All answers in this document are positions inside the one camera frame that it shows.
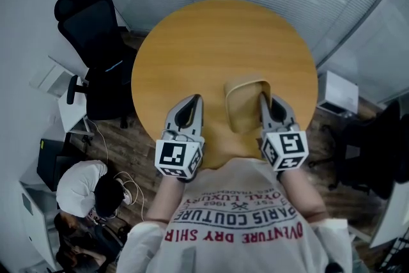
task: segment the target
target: chair armrest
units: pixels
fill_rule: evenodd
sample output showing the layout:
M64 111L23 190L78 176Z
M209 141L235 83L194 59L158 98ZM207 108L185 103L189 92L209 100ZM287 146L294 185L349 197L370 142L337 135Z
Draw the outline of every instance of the chair armrest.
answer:
M87 88L84 86L77 85L78 75L75 75L71 78L70 84L68 85L68 90L66 93L66 103L72 105L74 103L75 93L87 93Z
M122 73L121 73L121 81L122 85L130 83L130 79L132 76L132 69L134 67L134 61L136 58L136 49L132 49L133 52L124 55L122 61Z

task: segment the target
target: white t-shirt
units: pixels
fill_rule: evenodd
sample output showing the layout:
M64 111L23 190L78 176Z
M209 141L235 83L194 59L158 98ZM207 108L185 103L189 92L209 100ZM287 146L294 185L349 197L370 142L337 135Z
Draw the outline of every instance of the white t-shirt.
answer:
M94 190L107 166L100 160L78 162L58 182L57 202L69 214L86 217L95 205Z
M346 220L309 224L269 165L232 159L186 185L168 225L134 226L117 273L324 273L334 262L352 271Z

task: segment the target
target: white cable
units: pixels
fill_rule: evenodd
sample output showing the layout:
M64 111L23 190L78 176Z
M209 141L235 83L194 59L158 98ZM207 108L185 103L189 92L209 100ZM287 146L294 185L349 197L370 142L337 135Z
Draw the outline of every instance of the white cable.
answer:
M141 218L142 218L142 221L144 221L144 219L143 219L143 207L144 207L144 205L145 205L145 196L144 196L144 194L143 194L143 191L142 191L141 187L138 186L138 184L135 182L135 180L130 176L130 174L129 174L128 172L126 172L126 171L120 171L119 173L117 173L117 174L114 176L114 178L116 178L116 177L117 177L119 174L121 174L121 173L128 175L128 177L129 177L129 179L130 179L130 180L127 180L127 181L123 182L123 185L125 185L126 183L129 183L129 182L132 182L132 183L136 186L136 197L135 197L135 200L131 203L131 205L134 205L134 204L136 203L136 200L138 199L139 191L140 191L141 194L142 194Z
M104 138L104 136L102 135L100 129L98 129L98 126L97 126L94 122L92 122L90 119L88 119L88 121L90 121L92 124L95 125L96 130L98 131L98 133L102 136L102 139L104 140L105 149L107 150L107 165L108 165L109 154L108 154L108 147L107 147L107 143L105 142L105 138Z

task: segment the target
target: person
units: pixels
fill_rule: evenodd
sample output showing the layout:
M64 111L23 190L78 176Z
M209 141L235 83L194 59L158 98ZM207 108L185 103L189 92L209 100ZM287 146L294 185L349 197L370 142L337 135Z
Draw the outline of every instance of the person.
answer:
M350 273L345 219L331 219L304 170L232 159L190 183L164 176L117 273Z
M122 201L127 205L132 202L132 195L123 184L108 173L100 160L76 163L58 182L56 197L61 219L69 224L69 215L86 217L93 208L100 217L112 216Z
M60 246L56 259L67 273L97 272L106 261L106 257L102 254L79 246L70 247L67 244Z

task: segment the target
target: graphic t-shirt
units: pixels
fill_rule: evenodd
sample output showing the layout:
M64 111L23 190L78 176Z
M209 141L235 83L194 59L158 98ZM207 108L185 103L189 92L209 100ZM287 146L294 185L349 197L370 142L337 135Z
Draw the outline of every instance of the graphic t-shirt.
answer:
M204 170L168 225L132 229L117 272L351 272L346 220L309 224L283 194L260 160Z

